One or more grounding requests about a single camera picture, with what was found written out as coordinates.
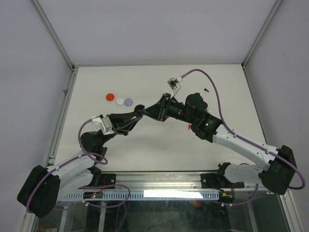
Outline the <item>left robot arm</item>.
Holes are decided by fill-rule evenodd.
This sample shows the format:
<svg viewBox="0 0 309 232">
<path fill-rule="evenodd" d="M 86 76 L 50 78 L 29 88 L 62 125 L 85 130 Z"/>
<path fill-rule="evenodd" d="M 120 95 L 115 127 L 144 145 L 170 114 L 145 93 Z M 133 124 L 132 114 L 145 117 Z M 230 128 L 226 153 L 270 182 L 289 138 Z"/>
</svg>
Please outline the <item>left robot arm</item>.
<svg viewBox="0 0 309 232">
<path fill-rule="evenodd" d="M 143 117 L 144 110 L 99 115 L 84 122 L 78 131 L 80 151 L 72 158 L 49 167 L 37 165 L 23 184 L 17 200 L 39 218 L 48 215 L 61 198 L 81 187 L 101 183 L 97 164 L 107 165 L 106 142 L 116 135 L 127 136 Z"/>
</svg>

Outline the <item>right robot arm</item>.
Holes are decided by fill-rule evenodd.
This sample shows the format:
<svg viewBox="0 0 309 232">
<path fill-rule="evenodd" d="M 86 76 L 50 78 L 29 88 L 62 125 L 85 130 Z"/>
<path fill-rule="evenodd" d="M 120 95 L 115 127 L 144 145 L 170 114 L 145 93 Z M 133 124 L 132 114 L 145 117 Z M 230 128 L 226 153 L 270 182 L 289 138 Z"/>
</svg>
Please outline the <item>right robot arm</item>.
<svg viewBox="0 0 309 232">
<path fill-rule="evenodd" d="M 208 113 L 207 108 L 199 93 L 190 94 L 184 103 L 163 94 L 159 102 L 141 113 L 161 122 L 171 117 L 189 123 L 198 138 L 229 148 L 253 162 L 243 166 L 230 162 L 220 165 L 216 175 L 219 186 L 251 182 L 261 184 L 275 194 L 285 194 L 297 169 L 292 149 L 285 145 L 281 148 L 264 145 L 238 135 L 227 129 L 221 119 Z"/>
</svg>

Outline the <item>white round charging case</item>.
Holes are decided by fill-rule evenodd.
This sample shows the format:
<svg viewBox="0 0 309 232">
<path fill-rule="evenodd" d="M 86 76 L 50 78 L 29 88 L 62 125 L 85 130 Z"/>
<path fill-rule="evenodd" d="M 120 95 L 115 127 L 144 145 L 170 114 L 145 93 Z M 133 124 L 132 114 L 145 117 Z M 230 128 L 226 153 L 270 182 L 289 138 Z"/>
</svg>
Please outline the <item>white round charging case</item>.
<svg viewBox="0 0 309 232">
<path fill-rule="evenodd" d="M 124 100 L 123 98 L 118 98 L 118 99 L 116 100 L 116 104 L 117 104 L 118 106 L 122 106 L 122 105 L 124 105 L 124 103 L 125 103 L 125 100 Z"/>
</svg>

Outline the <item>orange round charging case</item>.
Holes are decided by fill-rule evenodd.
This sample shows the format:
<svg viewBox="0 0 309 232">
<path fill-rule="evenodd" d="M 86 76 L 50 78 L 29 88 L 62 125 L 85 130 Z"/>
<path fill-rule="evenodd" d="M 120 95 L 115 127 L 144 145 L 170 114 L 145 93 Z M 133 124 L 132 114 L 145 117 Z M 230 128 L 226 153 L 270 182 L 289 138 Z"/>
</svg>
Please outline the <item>orange round charging case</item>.
<svg viewBox="0 0 309 232">
<path fill-rule="evenodd" d="M 108 93 L 108 94 L 106 95 L 106 100 L 107 100 L 107 101 L 113 101 L 114 98 L 115 98 L 115 95 L 112 94 L 112 93 Z"/>
</svg>

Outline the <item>aluminium mounting rail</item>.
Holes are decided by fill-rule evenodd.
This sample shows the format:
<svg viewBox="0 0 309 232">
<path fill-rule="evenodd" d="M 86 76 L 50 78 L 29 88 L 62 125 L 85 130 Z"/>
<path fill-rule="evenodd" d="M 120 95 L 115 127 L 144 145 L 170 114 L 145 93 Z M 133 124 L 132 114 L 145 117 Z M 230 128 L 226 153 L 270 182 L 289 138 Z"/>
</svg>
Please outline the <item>aluminium mounting rail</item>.
<svg viewBox="0 0 309 232">
<path fill-rule="evenodd" d="M 216 178 L 215 172 L 102 172 L 106 184 L 123 184 L 131 190 L 224 190 L 253 191 L 254 183 L 230 183 Z"/>
</svg>

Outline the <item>aluminium frame post left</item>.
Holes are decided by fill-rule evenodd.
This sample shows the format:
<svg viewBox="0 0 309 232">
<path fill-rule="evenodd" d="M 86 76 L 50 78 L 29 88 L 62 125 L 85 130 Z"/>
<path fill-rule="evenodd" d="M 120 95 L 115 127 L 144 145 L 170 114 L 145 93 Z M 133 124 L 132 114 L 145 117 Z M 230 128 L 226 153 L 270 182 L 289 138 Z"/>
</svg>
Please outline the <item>aluminium frame post left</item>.
<svg viewBox="0 0 309 232">
<path fill-rule="evenodd" d="M 34 10 L 36 11 L 38 17 L 40 18 L 42 24 L 44 25 L 47 33 L 49 34 L 49 36 L 51 38 L 51 40 L 55 44 L 57 50 L 59 51 L 62 58 L 64 59 L 66 65 L 69 67 L 69 69 L 71 71 L 73 71 L 75 66 L 74 66 L 72 60 L 70 59 L 67 51 L 65 50 L 62 42 L 60 41 L 60 39 L 59 39 L 54 27 L 52 26 L 45 10 L 43 9 L 41 3 L 38 0 L 30 0 L 29 2 L 31 3 Z"/>
</svg>

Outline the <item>aluminium frame post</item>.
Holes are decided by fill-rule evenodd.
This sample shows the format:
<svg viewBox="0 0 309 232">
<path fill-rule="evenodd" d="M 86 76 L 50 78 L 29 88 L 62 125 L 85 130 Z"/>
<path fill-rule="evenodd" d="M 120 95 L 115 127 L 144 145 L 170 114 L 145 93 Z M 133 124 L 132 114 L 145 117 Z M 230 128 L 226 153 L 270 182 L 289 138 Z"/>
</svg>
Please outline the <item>aluminium frame post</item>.
<svg viewBox="0 0 309 232">
<path fill-rule="evenodd" d="M 51 38 L 51 40 L 55 44 L 57 50 L 59 51 L 62 58 L 64 59 L 66 65 L 69 67 L 69 69 L 71 71 L 73 71 L 75 66 L 74 66 L 72 60 L 70 59 L 67 51 L 65 50 L 62 42 L 60 41 L 60 39 L 59 39 L 54 27 L 52 26 L 45 10 L 43 9 L 41 3 L 38 0 L 30 0 L 29 2 L 31 3 L 34 10 L 36 11 L 38 17 L 40 18 L 42 24 L 44 25 L 47 33 L 49 34 L 49 36 Z"/>
<path fill-rule="evenodd" d="M 262 38 L 264 37 L 264 35 L 266 34 L 272 20 L 274 19 L 274 17 L 276 16 L 277 12 L 279 11 L 279 9 L 281 8 L 282 4 L 284 3 L 284 0 L 275 0 L 274 4 L 272 5 L 269 13 L 267 14 L 266 19 L 264 20 L 256 38 L 254 39 L 254 42 L 252 44 L 252 46 L 250 47 L 245 59 L 242 62 L 242 68 L 245 70 L 247 65 L 249 64 L 251 58 L 253 57 L 256 49 L 258 48 Z"/>
</svg>

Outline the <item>aluminium frame post right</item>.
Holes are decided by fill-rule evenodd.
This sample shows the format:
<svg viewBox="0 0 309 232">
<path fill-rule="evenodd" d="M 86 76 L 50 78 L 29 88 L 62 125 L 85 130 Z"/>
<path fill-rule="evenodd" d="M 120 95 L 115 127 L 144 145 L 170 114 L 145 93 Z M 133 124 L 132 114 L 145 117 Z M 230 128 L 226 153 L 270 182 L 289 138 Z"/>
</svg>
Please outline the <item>aluminium frame post right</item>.
<svg viewBox="0 0 309 232">
<path fill-rule="evenodd" d="M 279 9 L 281 8 L 282 4 L 284 3 L 284 0 L 275 0 L 274 4 L 272 5 L 269 13 L 267 14 L 266 19 L 264 20 L 256 38 L 254 39 L 254 42 L 252 44 L 252 46 L 250 47 L 245 59 L 242 62 L 242 68 L 245 70 L 247 65 L 249 64 L 251 58 L 253 57 L 256 49 L 258 48 L 262 38 L 264 37 L 264 35 L 266 34 L 272 20 L 274 19 L 274 17 L 276 16 L 277 12 L 279 11 Z"/>
</svg>

